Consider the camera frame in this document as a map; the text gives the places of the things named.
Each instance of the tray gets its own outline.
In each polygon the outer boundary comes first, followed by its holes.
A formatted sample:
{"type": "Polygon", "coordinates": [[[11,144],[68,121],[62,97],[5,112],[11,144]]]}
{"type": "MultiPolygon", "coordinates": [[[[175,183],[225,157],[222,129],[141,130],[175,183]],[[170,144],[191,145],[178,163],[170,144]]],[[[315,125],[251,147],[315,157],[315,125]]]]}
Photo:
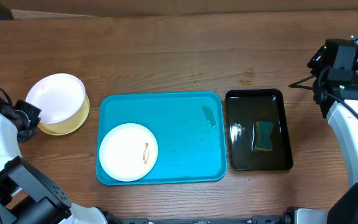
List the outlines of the tray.
{"type": "Polygon", "coordinates": [[[100,106],[96,176],[105,185],[171,184],[221,179],[227,171],[222,101],[210,91],[112,95],[100,106]],[[143,178],[121,182],[99,161],[105,135],[137,123],[157,139],[158,158],[143,178]]]}

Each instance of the red stain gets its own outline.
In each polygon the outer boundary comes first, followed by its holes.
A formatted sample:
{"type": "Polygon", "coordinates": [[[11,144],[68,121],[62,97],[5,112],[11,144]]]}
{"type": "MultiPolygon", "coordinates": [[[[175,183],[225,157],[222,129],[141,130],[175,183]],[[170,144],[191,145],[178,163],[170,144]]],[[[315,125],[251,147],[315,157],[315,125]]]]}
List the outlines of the red stain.
{"type": "Polygon", "coordinates": [[[150,155],[150,150],[147,150],[147,148],[149,147],[149,144],[148,144],[148,143],[145,143],[145,146],[146,146],[146,148],[144,149],[144,152],[143,152],[143,161],[144,161],[144,164],[147,163],[147,160],[149,159],[149,155],[150,155]]]}

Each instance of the wooden tabletop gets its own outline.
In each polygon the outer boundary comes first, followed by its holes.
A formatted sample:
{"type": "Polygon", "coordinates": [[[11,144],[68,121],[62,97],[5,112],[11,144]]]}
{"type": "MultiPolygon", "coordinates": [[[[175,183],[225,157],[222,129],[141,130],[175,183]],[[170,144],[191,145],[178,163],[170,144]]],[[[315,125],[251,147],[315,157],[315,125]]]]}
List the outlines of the wooden tabletop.
{"type": "Polygon", "coordinates": [[[236,218],[290,206],[329,209],[348,189],[337,139],[313,93],[288,88],[327,38],[358,36],[358,11],[95,17],[0,21],[0,86],[14,101],[47,75],[76,75],[91,111],[67,136],[41,131],[24,158],[73,202],[118,217],[236,218]],[[217,182],[108,187],[95,175],[99,106],[118,93],[277,88],[285,100],[294,166],[238,172],[217,182]]]}

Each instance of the brown stain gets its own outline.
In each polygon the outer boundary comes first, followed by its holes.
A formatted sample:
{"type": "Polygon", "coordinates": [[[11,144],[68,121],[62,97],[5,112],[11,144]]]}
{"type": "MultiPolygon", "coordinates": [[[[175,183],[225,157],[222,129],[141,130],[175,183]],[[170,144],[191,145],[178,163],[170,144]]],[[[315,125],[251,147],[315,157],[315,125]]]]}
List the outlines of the brown stain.
{"type": "Polygon", "coordinates": [[[248,69],[245,69],[243,74],[247,77],[247,78],[255,78],[256,75],[254,73],[254,68],[250,67],[248,69]]]}
{"type": "Polygon", "coordinates": [[[149,159],[149,155],[150,155],[150,150],[147,150],[147,148],[149,147],[148,143],[145,143],[145,146],[146,146],[146,148],[144,149],[144,152],[143,152],[143,161],[144,161],[144,164],[147,164],[147,160],[149,159]]]}
{"type": "Polygon", "coordinates": [[[252,85],[252,81],[251,80],[239,80],[239,83],[243,86],[250,86],[252,85]]]}

